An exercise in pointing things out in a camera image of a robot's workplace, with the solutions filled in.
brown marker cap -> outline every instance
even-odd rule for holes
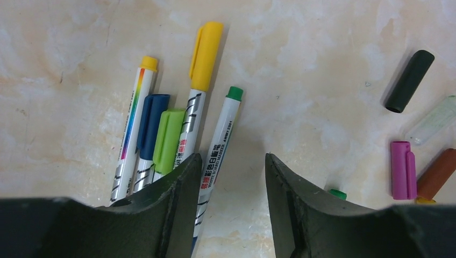
[[[447,149],[418,180],[418,196],[431,200],[456,170],[456,149]]]

yellow marker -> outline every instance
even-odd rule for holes
[[[435,200],[428,200],[423,197],[418,197],[415,199],[415,203],[417,203],[417,204],[436,204],[437,202]]]
[[[134,166],[138,158],[137,141],[144,100],[153,91],[158,60],[150,56],[142,58],[133,85],[129,114],[125,124],[124,139],[120,147],[119,161],[111,190],[111,204],[130,195]]]
[[[204,100],[206,92],[209,90],[222,33],[223,24],[215,21],[206,23],[198,30],[195,50],[190,64],[190,96],[188,97],[186,116],[182,125],[174,168],[195,151],[196,136],[200,127]]]

rainbow stripe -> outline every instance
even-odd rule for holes
[[[141,70],[139,71],[138,85],[136,85],[136,92],[134,93],[133,103],[131,106],[130,118],[128,121],[127,132],[125,134],[124,148],[122,149],[122,157],[121,157],[122,160],[125,159],[125,156],[127,155],[127,148],[128,148],[128,143],[130,141],[131,128],[133,127],[134,114],[136,113],[136,107],[138,106],[139,92],[141,91],[141,85],[143,84],[143,76],[144,76],[145,70],[146,69],[141,68]]]

lime green marker cap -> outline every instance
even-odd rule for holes
[[[230,90],[228,91],[228,95],[226,95],[226,97],[232,98],[235,101],[241,101],[243,93],[244,93],[243,89],[235,87],[235,86],[231,86]]]
[[[161,114],[152,159],[155,172],[163,176],[173,171],[184,116],[184,109],[169,109]]]

yellow pen tip cap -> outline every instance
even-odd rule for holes
[[[418,197],[415,199],[415,203],[417,204],[435,204],[437,203],[435,200],[431,199],[431,200],[428,200],[426,198],[423,198],[423,197]]]
[[[207,92],[222,38],[223,24],[210,21],[198,30],[190,64],[191,88]]]
[[[139,67],[148,69],[148,70],[152,70],[152,71],[156,71],[157,64],[158,64],[157,59],[146,55],[142,58],[141,65]]]

